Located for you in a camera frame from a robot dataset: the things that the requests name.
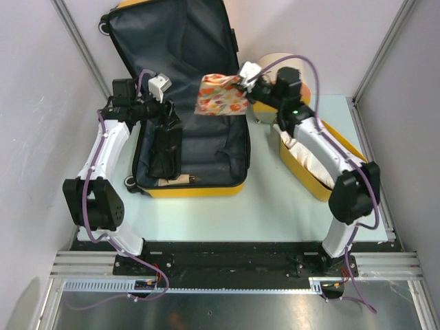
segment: open suitcase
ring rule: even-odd
[[[133,158],[137,187],[152,197],[225,196],[238,193],[250,165],[244,115],[195,115],[205,74],[236,74],[237,41],[222,0],[126,1],[103,16],[111,40],[132,77],[143,69],[163,73],[172,85],[165,96],[183,124],[181,173],[191,185],[158,187],[148,176],[155,125],[141,123]]]

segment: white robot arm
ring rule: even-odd
[[[258,76],[261,68],[246,62],[239,72],[239,88],[250,102],[260,101],[278,109],[278,125],[293,138],[306,146],[328,170],[335,182],[335,188],[329,199],[333,220],[329,232],[322,242],[320,253],[331,265],[341,261],[346,250],[351,249],[354,234],[366,215],[373,209],[373,200],[369,188],[379,203],[380,170],[376,163],[366,164],[362,159],[350,153],[330,132],[314,117],[314,112],[300,101],[301,80],[299,71],[291,67],[282,67],[277,72],[276,82],[267,82]]]
[[[164,101],[164,92],[170,85],[170,80],[163,74],[152,77],[148,80],[147,98],[139,99],[134,80],[114,80],[113,96],[109,104],[98,112],[98,135],[90,155],[77,178],[66,179],[63,184],[67,205],[74,223],[80,226],[80,232],[87,231],[84,221],[86,209],[92,240],[99,237],[111,239],[123,251],[134,256],[141,254],[143,239],[128,221],[123,221],[124,204],[113,189],[113,171],[136,122],[165,113],[172,107],[169,101]],[[83,200],[84,188],[87,188],[87,200]],[[89,235],[78,237],[89,238]]]

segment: patterned cloth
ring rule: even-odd
[[[201,79],[194,113],[205,116],[244,115],[248,100],[243,92],[232,84],[238,83],[238,76],[207,74]]]

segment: black mounting plate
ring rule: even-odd
[[[341,267],[346,267],[345,262],[341,262],[324,271],[316,267],[316,265],[319,265],[317,254],[298,254],[295,256],[295,261],[298,277],[341,277]],[[353,276],[358,277],[358,264],[354,256],[349,256],[349,267]]]

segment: gray wall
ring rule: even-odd
[[[440,2],[420,1],[360,102],[407,250],[440,310]]]
[[[317,66],[324,94],[346,96],[360,84],[402,2],[224,0],[240,61],[256,61],[274,52],[302,54]],[[65,3],[107,84],[111,86],[114,77],[129,76],[110,38],[96,29],[99,18],[118,0]]]
[[[0,329],[21,330],[72,235],[61,185],[104,98],[49,0],[9,1],[0,22]]]

